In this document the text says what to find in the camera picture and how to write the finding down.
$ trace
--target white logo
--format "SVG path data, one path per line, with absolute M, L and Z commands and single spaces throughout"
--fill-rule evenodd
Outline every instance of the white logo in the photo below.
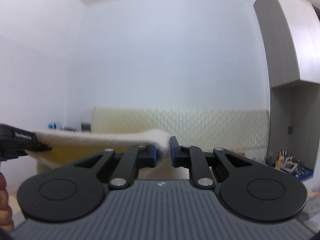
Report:
M 166 185 L 166 183 L 164 181 L 161 181 L 158 183 L 158 186 L 160 186 L 160 187 L 165 186 L 165 185 Z
M 29 135 L 24 135 L 24 134 L 17 133 L 17 132 L 15 132 L 14 134 L 15 134 L 16 137 L 32 140 L 32 137 L 29 136 Z

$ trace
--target round black joint cover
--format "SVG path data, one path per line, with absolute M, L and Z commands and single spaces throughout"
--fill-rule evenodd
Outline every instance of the round black joint cover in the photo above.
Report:
M 221 184 L 219 196 L 236 215 L 276 223 L 300 214 L 307 190 L 295 177 L 264 166 L 235 168 Z
M 45 222 L 77 220 L 94 211 L 104 189 L 93 172 L 63 167 L 26 180 L 17 199 L 26 218 Z

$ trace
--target cream quilted headboard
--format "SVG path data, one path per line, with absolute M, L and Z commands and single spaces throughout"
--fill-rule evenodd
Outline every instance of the cream quilted headboard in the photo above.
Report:
M 92 111 L 94 133 L 135 133 L 151 128 L 169 132 L 181 145 L 195 145 L 203 151 L 224 147 L 263 161 L 269 139 L 269 112 L 104 107 Z

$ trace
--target human hand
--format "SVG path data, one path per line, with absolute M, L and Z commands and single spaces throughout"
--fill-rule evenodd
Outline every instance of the human hand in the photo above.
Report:
M 7 233 L 14 228 L 12 221 L 12 209 L 9 206 L 9 194 L 6 190 L 7 182 L 2 173 L 0 173 L 0 227 Z

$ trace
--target cabinet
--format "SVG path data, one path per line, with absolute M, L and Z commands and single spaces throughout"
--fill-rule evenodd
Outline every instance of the cabinet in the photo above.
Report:
M 257 0 L 270 87 L 320 83 L 320 22 L 305 0 Z

